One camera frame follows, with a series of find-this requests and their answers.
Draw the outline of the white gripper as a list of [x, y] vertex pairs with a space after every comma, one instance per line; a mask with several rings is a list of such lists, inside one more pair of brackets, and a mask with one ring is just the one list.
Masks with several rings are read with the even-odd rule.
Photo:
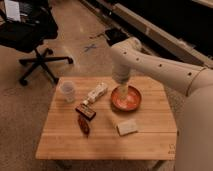
[[112, 70], [112, 78], [117, 83], [122, 84], [120, 86], [120, 98], [125, 100], [128, 94], [128, 85], [126, 82], [130, 78], [130, 69], [128, 67], [116, 66]]

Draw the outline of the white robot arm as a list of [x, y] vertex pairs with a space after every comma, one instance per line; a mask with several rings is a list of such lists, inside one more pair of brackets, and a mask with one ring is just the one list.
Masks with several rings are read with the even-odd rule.
[[148, 55], [141, 48], [135, 37], [110, 47], [112, 78], [126, 83], [135, 69], [185, 95], [174, 171], [213, 171], [213, 69]]

